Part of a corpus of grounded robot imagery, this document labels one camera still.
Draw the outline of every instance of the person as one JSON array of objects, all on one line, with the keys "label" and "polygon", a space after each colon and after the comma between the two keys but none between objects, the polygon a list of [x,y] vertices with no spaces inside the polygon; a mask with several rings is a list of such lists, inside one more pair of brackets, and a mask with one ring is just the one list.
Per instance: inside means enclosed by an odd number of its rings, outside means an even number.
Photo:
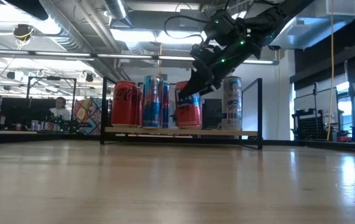
[{"label": "person", "polygon": [[71,116],[67,109],[65,109],[67,101],[63,97],[58,97],[55,100],[55,108],[51,108],[50,112],[52,112],[54,117],[62,116],[64,121],[69,121]]}]

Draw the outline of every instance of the colorful artwork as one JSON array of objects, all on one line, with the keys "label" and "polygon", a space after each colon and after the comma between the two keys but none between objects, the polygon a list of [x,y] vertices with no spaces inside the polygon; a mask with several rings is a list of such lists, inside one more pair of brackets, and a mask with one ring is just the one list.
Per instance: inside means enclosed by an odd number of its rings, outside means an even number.
[{"label": "colorful artwork", "polygon": [[80,123],[88,123],[91,127],[82,128],[87,135],[100,135],[101,129],[101,99],[90,98],[76,100],[73,110],[74,117]]}]

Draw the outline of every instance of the wooden surface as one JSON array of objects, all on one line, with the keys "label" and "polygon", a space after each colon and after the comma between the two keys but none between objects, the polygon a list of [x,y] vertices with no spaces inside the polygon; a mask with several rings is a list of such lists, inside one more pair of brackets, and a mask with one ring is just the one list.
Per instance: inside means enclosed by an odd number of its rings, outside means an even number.
[{"label": "wooden surface", "polygon": [[204,130],[204,129],[145,129],[145,128],[112,128],[106,127],[109,133],[144,133],[144,134],[203,134],[217,136],[257,136],[257,131],[227,131],[227,130]]},{"label": "wooden surface", "polygon": [[1,223],[355,223],[355,154],[0,144]]}]

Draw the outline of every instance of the red can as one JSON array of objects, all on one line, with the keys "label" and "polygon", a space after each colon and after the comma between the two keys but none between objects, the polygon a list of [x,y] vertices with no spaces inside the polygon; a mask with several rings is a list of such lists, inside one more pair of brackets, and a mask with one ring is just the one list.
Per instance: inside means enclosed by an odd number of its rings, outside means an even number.
[{"label": "red can", "polygon": [[140,89],[134,82],[119,81],[114,90],[111,120],[114,127],[139,127]]},{"label": "red can", "polygon": [[178,93],[188,81],[179,82],[176,85],[176,125],[181,129],[200,129],[202,128],[201,97],[195,93],[186,98],[179,98]]}]

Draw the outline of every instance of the blue can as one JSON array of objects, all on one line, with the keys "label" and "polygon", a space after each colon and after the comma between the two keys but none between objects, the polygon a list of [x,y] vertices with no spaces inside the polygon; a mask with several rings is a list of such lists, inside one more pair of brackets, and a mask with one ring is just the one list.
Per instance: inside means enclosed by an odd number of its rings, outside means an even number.
[{"label": "blue can", "polygon": [[164,81],[158,76],[144,77],[143,128],[162,127],[162,98]]},{"label": "blue can", "polygon": [[164,82],[164,97],[162,97],[162,127],[169,128],[169,88],[170,85]]}]

